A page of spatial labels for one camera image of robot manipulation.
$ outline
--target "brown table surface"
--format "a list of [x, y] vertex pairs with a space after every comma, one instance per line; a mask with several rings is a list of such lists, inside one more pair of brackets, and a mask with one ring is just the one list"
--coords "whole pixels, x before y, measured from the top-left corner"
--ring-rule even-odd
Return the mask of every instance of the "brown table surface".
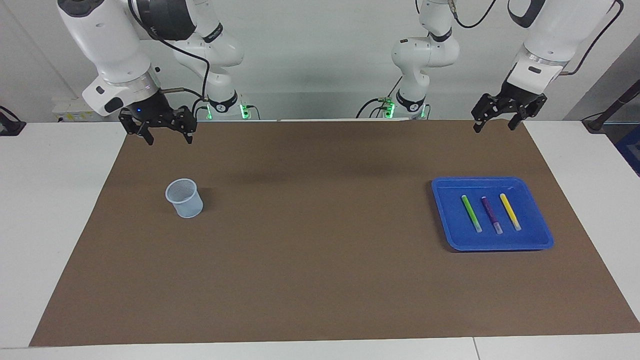
[[[200, 124], [128, 137], [32, 346], [640, 332], [524, 127]], [[517, 176], [556, 245], [459, 253], [430, 182]], [[179, 218], [164, 189], [194, 179]]]

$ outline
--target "marker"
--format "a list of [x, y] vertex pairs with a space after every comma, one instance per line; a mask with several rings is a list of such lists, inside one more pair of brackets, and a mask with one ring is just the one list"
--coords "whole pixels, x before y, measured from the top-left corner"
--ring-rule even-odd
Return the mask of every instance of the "marker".
[[509, 214], [509, 218], [511, 219], [513, 226], [516, 228], [516, 231], [522, 230], [522, 227], [520, 227], [520, 223], [518, 222], [518, 218], [516, 217], [516, 213], [513, 212], [513, 208], [507, 199], [507, 195], [504, 195], [503, 193], [500, 194], [500, 200], [502, 200], [502, 205], [504, 205], [504, 209], [507, 211], [507, 214]]
[[478, 222], [478, 217], [476, 216], [476, 213], [474, 213], [474, 209], [471, 207], [471, 204], [469, 203], [469, 199], [467, 198], [466, 195], [462, 195], [462, 202], [465, 204], [465, 208], [467, 209], [467, 213], [469, 214], [469, 217], [471, 218], [471, 222], [474, 223], [474, 226], [476, 227], [476, 231], [481, 233], [482, 232], [482, 227], [480, 227], [480, 222]]
[[486, 214], [489, 215], [489, 220], [493, 224], [493, 228], [498, 235], [502, 235], [504, 232], [502, 231], [502, 227], [500, 226], [500, 222], [498, 222], [498, 218], [495, 217], [493, 213], [493, 209], [491, 208], [491, 204], [489, 203], [489, 199], [484, 196], [482, 199], [482, 205], [484, 206], [484, 210], [486, 210]]

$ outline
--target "white plastic cup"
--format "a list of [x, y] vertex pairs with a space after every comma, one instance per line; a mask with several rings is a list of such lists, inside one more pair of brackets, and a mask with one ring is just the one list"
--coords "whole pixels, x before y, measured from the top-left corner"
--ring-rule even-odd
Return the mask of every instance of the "white plastic cup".
[[202, 212], [198, 186], [191, 179], [178, 179], [167, 186], [164, 196], [181, 218], [194, 218]]

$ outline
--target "blue plastic tray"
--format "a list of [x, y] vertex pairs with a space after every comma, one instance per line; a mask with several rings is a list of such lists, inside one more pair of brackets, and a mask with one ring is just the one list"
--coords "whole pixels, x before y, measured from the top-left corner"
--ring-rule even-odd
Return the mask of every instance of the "blue plastic tray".
[[[440, 177], [431, 183], [447, 241], [459, 251], [543, 250], [554, 246], [554, 239], [527, 185], [516, 177]], [[516, 231], [500, 194], [507, 195], [522, 226]], [[477, 233], [462, 203], [469, 202], [483, 231]], [[486, 196], [504, 234], [498, 235], [481, 198]]]

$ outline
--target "white table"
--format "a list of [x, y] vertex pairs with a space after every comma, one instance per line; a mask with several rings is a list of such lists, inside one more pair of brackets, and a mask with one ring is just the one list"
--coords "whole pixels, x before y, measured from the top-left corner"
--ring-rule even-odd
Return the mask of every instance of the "white table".
[[[640, 317], [640, 178], [582, 124], [525, 124]], [[105, 123], [0, 138], [0, 359], [640, 359], [640, 334], [26, 348], [124, 137]]]

